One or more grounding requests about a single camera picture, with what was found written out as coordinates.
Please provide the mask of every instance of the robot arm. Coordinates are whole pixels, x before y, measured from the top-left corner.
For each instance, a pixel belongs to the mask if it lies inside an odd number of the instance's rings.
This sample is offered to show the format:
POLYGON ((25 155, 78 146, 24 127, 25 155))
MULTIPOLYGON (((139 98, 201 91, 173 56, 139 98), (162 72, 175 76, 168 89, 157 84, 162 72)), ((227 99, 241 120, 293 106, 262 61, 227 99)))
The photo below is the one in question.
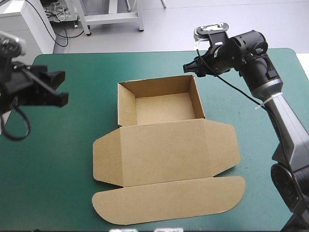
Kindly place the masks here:
POLYGON ((12 62, 12 58, 24 55, 25 41, 0 31, 0 119, 2 133, 9 139, 22 140, 30 134, 27 116, 19 109, 21 105, 55 105, 68 103, 68 93, 55 90, 65 79, 64 71, 48 72, 47 66, 25 65, 12 62), (25 136, 11 135, 5 128, 2 115, 16 110, 27 126, 25 136))
POLYGON ((279 139, 271 168, 274 185, 294 213, 283 231, 309 229, 309 135, 284 99, 283 82, 267 55, 265 37, 257 31, 228 38, 228 25, 220 23, 195 29, 197 43, 209 41, 210 48, 183 66, 198 77, 218 76, 235 69, 251 94, 262 100, 279 139))

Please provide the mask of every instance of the box flap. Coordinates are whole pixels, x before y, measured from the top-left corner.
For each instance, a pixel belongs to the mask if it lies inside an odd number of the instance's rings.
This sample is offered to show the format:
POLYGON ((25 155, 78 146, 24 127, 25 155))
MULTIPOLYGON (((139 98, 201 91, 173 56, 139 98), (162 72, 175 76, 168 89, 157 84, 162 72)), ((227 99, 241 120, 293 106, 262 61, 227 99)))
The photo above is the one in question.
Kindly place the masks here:
POLYGON ((136 120, 135 95, 121 84, 118 84, 118 125, 136 125, 136 120))
POLYGON ((193 75, 126 81, 120 84, 135 94, 136 98, 155 97, 168 94, 186 93, 193 75))
POLYGON ((120 129, 93 143, 93 177, 114 185, 123 185, 120 129))
POLYGON ((240 176, 210 177, 97 192, 96 212, 119 225, 217 214, 241 200, 245 180, 240 176))
POLYGON ((189 94, 194 109, 195 118, 205 118, 205 112, 203 110, 202 102, 198 94, 195 78, 191 79, 189 94))
POLYGON ((204 123, 211 176, 215 176, 240 163, 237 134, 230 124, 211 120, 204 123))

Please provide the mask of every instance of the cardboard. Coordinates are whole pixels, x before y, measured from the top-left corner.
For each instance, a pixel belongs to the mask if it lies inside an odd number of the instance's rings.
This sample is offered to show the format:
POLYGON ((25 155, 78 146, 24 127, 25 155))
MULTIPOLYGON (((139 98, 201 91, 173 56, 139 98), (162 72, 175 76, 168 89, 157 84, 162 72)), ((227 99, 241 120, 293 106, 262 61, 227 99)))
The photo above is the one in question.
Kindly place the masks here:
POLYGON ((107 221, 216 214, 242 198, 242 177, 213 177, 240 162, 235 129, 205 119, 192 75, 119 83, 118 125, 93 143, 94 178, 124 187, 93 196, 107 221))
POLYGON ((205 118, 194 76, 118 84, 118 125, 146 125, 205 118))
POLYGON ((233 126, 207 119, 120 127, 93 151, 94 178, 123 187, 212 177, 240 162, 233 126))
POLYGON ((92 204, 105 220, 129 225, 225 212, 245 186, 240 176, 174 181, 98 192, 92 204))

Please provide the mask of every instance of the white cabinet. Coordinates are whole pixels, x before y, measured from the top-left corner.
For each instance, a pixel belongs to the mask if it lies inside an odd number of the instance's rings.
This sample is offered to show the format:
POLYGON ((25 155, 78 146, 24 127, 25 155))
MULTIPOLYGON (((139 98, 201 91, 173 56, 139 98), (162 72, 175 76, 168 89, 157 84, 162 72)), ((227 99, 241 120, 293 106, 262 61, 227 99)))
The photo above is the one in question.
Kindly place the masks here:
MULTIPOLYGON (((29 1, 38 10, 52 37, 56 39, 40 1, 29 1)), ((26 55, 15 60, 32 64, 36 56, 53 53, 55 42, 36 11, 24 0, 11 0, 0 6, 0 30, 16 35, 27 42, 26 55)))

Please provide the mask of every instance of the cable tie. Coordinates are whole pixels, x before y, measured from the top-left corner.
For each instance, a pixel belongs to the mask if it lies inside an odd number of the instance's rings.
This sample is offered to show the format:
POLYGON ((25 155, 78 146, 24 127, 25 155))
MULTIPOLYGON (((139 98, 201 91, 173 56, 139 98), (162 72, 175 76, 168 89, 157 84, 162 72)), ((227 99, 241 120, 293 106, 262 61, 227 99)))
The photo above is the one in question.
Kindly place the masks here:
POLYGON ((257 109, 259 109, 259 108, 262 108, 267 102, 269 102, 270 100, 273 100, 274 98, 276 98, 276 97, 278 97, 278 96, 280 96, 280 95, 282 95, 282 92, 276 93, 276 94, 274 94, 274 95, 271 95, 270 98, 266 99, 264 102, 262 102, 261 104, 259 104, 255 109, 257 110, 257 109))

